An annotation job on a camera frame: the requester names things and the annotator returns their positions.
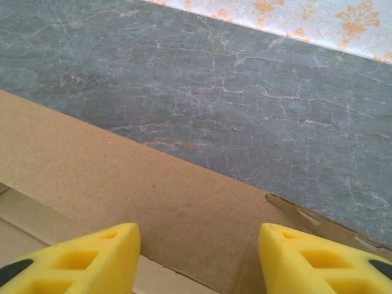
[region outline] brown cardboard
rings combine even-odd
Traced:
[[[144,256],[220,293],[265,293],[262,223],[312,232],[264,191],[4,91],[0,105],[0,182],[93,230],[137,222]]]
[[[15,257],[92,233],[65,215],[5,185],[0,193],[0,266]],[[140,257],[134,294],[217,294],[145,257]]]

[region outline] yellow foam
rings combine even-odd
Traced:
[[[137,224],[121,224],[22,256],[34,262],[0,294],[130,294],[140,255]]]
[[[263,224],[259,253],[268,294],[390,294],[368,261],[388,260],[317,236]]]

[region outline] marble tile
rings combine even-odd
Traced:
[[[5,0],[0,87],[392,246],[392,66],[143,1]]]

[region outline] torn cardboard edge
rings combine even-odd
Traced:
[[[300,222],[322,238],[392,260],[392,250],[388,246],[378,243],[362,233],[282,197],[267,193],[265,198],[286,215]]]

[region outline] cardboard box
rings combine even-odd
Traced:
[[[389,248],[262,190],[4,91],[0,105],[0,182],[12,188],[0,187],[1,262],[123,222],[139,224],[145,257],[223,294],[266,293],[264,222],[392,259]]]

